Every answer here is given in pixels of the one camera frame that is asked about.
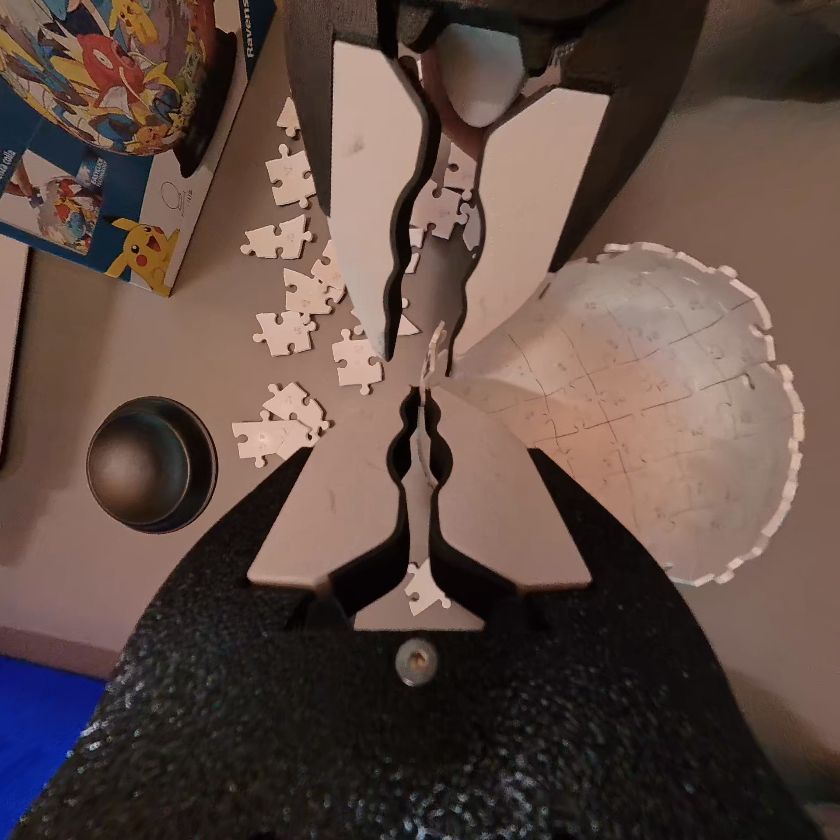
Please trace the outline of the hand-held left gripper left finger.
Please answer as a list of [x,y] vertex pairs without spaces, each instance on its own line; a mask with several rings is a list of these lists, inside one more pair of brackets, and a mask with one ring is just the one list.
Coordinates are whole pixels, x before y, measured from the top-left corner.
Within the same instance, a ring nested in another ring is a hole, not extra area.
[[250,565],[253,585],[329,595],[352,616],[394,590],[410,560],[403,478],[419,389],[362,406],[309,450]]

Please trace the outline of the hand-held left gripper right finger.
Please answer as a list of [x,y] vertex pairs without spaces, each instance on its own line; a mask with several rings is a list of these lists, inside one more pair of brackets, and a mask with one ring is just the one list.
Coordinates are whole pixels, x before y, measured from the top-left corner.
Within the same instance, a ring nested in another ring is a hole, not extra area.
[[524,443],[460,397],[427,391],[432,576],[477,616],[535,593],[581,590],[592,574]]

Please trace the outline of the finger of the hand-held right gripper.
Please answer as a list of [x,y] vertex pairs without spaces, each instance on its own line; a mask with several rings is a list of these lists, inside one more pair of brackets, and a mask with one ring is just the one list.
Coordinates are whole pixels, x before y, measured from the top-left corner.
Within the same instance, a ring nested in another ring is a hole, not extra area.
[[413,74],[380,50],[332,47],[330,234],[374,353],[393,357],[413,205],[431,175],[439,122]]
[[489,133],[477,183],[482,239],[450,344],[452,372],[550,272],[611,98],[566,87],[543,89]]

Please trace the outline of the half-built colourful puzzle ball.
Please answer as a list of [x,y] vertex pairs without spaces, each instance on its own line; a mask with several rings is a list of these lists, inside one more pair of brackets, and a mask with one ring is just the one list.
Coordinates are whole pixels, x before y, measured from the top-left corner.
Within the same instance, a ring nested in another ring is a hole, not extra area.
[[675,583],[724,584],[799,485],[805,409],[730,266],[608,245],[546,276],[441,384],[562,467]]

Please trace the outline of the single white curved jigsaw piece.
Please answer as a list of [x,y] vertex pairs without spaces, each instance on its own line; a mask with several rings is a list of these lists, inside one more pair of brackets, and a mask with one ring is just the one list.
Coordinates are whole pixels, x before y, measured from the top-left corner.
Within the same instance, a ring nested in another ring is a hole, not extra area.
[[430,489],[437,486],[431,464],[431,439],[426,430],[426,403],[431,389],[439,385],[445,377],[448,366],[448,350],[445,348],[447,330],[445,321],[441,321],[433,332],[427,346],[419,382],[419,407],[417,410],[415,432],[415,455],[423,471],[423,476]]

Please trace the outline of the pile of puzzle pieces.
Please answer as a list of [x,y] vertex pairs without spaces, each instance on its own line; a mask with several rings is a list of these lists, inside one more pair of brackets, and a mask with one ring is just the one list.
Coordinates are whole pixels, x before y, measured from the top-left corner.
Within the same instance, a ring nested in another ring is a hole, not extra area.
[[[276,205],[299,205],[309,207],[315,187],[311,167],[305,150],[290,151],[286,144],[278,150],[278,156],[266,163],[272,194]],[[267,225],[245,232],[247,243],[241,246],[245,256],[285,260],[299,259],[303,246],[313,240],[308,229],[308,217],[302,213],[278,225]],[[284,269],[283,279],[287,286],[287,308],[281,313],[261,312],[256,314],[260,331],[253,341],[264,343],[273,357],[288,356],[312,349],[311,334],[318,327],[313,316],[330,314],[346,291],[342,272],[338,266],[333,242],[329,241],[322,257],[312,267],[312,273],[305,275],[294,269]],[[346,361],[349,366],[339,371],[342,385],[357,387],[363,396],[371,394],[371,386],[383,377],[382,365],[373,361],[374,352],[367,339],[361,337],[362,328],[345,330],[342,339],[335,345],[339,355],[337,362]],[[232,431],[237,439],[238,456],[252,459],[255,467],[266,464],[268,456],[288,459],[300,449],[312,448],[330,424],[322,405],[299,383],[286,385],[270,384],[271,397],[261,410],[258,421],[233,423]],[[275,585],[286,588],[313,589],[329,575],[323,572],[315,578],[306,576],[314,568],[312,560],[304,560],[304,550],[325,548],[315,542],[321,534],[316,530],[327,522],[326,514],[318,514],[313,525],[302,526],[302,547],[291,547],[291,532],[280,535],[280,551],[265,551],[248,573],[248,578],[258,585]],[[452,606],[451,600],[434,582],[430,560],[421,564],[409,562],[406,569],[408,581],[404,590],[407,604],[414,616],[439,603],[442,608]]]

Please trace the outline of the colourful cardboard puzzle box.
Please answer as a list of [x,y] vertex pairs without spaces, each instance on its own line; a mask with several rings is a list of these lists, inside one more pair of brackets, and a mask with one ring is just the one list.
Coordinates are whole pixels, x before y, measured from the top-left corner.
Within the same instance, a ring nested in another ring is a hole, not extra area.
[[1,2],[2,236],[168,298],[276,11]]

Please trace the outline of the black round ball stand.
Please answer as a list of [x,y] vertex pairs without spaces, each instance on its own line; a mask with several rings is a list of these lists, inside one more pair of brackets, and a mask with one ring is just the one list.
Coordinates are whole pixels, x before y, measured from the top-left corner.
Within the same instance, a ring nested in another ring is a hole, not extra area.
[[217,451],[192,409],[148,395],[114,409],[92,436],[87,483],[99,507],[136,532],[183,529],[207,508]]

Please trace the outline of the blue plastic bin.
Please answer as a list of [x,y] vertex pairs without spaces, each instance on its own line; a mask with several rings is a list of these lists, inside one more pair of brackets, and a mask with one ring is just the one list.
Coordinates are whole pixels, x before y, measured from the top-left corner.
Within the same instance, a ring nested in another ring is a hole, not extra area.
[[1,657],[1,838],[65,761],[106,683]]

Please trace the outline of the person's right hand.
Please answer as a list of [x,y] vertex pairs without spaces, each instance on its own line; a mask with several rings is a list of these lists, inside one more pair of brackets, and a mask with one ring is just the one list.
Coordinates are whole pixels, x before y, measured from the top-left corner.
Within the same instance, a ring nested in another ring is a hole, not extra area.
[[434,46],[423,53],[422,66],[423,88],[439,117],[443,132],[473,161],[478,162],[485,145],[486,130],[468,124],[458,115],[448,98]]

